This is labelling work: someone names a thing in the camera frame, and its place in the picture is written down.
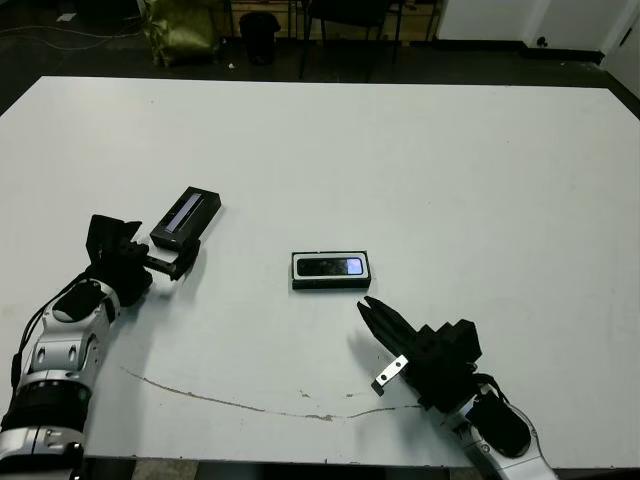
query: black chair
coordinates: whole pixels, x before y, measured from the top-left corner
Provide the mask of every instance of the black chair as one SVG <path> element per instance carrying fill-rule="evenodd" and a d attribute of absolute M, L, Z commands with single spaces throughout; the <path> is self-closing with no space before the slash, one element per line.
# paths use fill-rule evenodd
<path fill-rule="evenodd" d="M 398 4 L 398 9 L 392 12 L 398 16 L 396 38 L 393 44 L 393 63 L 396 61 L 404 0 L 397 0 L 396 3 Z M 366 28 L 366 40 L 369 40 L 371 28 L 377 27 L 376 41 L 380 41 L 382 27 L 384 26 L 387 12 L 390 11 L 390 4 L 391 0 L 302 0 L 302 8 L 304 9 L 304 49 L 300 60 L 299 78 L 302 78 L 307 61 L 309 36 L 311 35 L 311 24 L 314 18 L 320 20 L 323 44 L 327 40 L 325 21 Z"/>

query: floor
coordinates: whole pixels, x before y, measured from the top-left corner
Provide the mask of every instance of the floor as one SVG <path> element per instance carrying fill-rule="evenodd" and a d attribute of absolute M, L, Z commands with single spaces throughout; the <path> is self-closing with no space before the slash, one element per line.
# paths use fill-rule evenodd
<path fill-rule="evenodd" d="M 151 54 L 140 22 L 128 20 L 95 20 L 81 16 L 70 22 L 56 22 L 58 11 L 47 0 L 11 0 L 0 6 L 0 114 L 43 75 L 112 76 L 140 78 L 175 78 L 199 80 L 244 80 L 296 82 L 301 45 L 279 41 L 276 61 L 270 66 L 251 65 L 238 40 L 223 45 L 216 63 L 191 64 L 171 69 L 158 68 Z M 38 28 L 23 29 L 35 25 Z M 76 30 L 91 35 L 118 35 L 102 38 L 70 34 L 50 27 Z M 638 118 L 640 100 L 608 73 L 592 63 L 524 58 L 517 51 L 451 50 L 433 46 L 401 47 L 395 64 L 391 62 L 389 45 L 365 43 L 313 44 L 309 51 L 304 81 L 363 82 L 370 61 L 374 60 L 371 83 L 418 84 L 492 84 L 597 87 L 611 90 Z M 111 478 L 188 479 L 216 478 L 256 479 L 282 477 L 283 469 L 297 469 L 303 477 L 354 477 L 409 480 L 475 480 L 471 469 L 412 470 L 371 469 L 330 466 L 278 466 L 239 464 L 198 464 L 198 462 L 162 462 L 89 459 L 86 469 L 93 480 Z M 561 471 L 562 478 L 592 478 L 597 472 Z M 635 478 L 637 472 L 605 473 L 598 478 Z"/>

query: black device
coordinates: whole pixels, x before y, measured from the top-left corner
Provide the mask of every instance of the black device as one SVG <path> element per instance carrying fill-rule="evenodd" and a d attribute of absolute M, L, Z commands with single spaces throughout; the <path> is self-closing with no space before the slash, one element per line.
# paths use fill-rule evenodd
<path fill-rule="evenodd" d="M 189 187 L 151 232 L 161 248 L 181 252 L 197 240 L 220 209 L 220 195 Z"/>
<path fill-rule="evenodd" d="M 293 252 L 291 278 L 294 290 L 367 288 L 371 270 L 365 251 Z"/>

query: silver robot arm segment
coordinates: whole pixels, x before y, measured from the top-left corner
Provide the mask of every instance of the silver robot arm segment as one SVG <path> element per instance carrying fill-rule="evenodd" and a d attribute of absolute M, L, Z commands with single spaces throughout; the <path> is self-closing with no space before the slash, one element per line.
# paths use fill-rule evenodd
<path fill-rule="evenodd" d="M 43 332 L 2 420 L 0 472 L 68 468 L 58 478 L 75 476 L 89 399 L 119 315 L 115 291 L 94 279 L 80 280 L 47 305 Z"/>

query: black cable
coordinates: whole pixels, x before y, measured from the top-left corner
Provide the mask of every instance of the black cable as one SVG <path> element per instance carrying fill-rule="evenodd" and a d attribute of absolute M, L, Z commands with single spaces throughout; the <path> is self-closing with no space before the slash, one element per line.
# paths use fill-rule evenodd
<path fill-rule="evenodd" d="M 53 302 L 56 298 L 58 298 L 59 296 L 67 293 L 71 287 L 73 287 L 79 280 L 81 280 L 84 277 L 84 272 L 79 274 L 76 278 L 74 278 L 73 280 L 71 280 L 71 282 L 69 282 L 62 290 L 60 290 L 56 295 L 54 295 L 49 301 L 47 301 L 47 303 L 45 303 L 42 307 L 40 307 L 36 313 L 33 314 L 33 316 L 31 317 L 31 319 L 27 322 L 27 325 L 25 326 L 23 332 L 22 332 L 22 339 L 20 340 L 20 348 L 18 350 L 18 353 L 22 353 L 22 351 L 24 350 L 24 348 L 27 346 L 27 343 L 29 343 L 29 340 L 31 339 L 31 335 L 33 335 L 33 331 L 35 330 L 36 325 L 38 324 L 38 322 L 40 321 L 40 319 L 42 318 L 42 315 L 44 314 L 44 311 L 46 310 L 47 306 Z"/>
<path fill-rule="evenodd" d="M 18 347 L 18 352 L 13 356 L 11 361 L 11 386 L 13 387 L 13 395 L 15 396 L 16 388 L 18 387 L 18 383 L 20 382 L 20 375 L 22 374 L 22 352 L 25 347 L 29 343 L 31 336 L 33 335 L 33 331 L 36 329 L 38 322 L 42 318 L 44 311 L 47 309 L 47 306 L 51 302 L 53 302 L 56 298 L 60 297 L 67 293 L 71 287 L 73 287 L 76 283 L 82 280 L 85 276 L 85 273 L 82 272 L 76 278 L 71 280 L 62 290 L 60 290 L 56 295 L 54 295 L 47 303 L 41 306 L 36 313 L 29 319 L 27 325 L 24 327 L 22 331 L 22 338 L 20 339 L 20 346 Z"/>

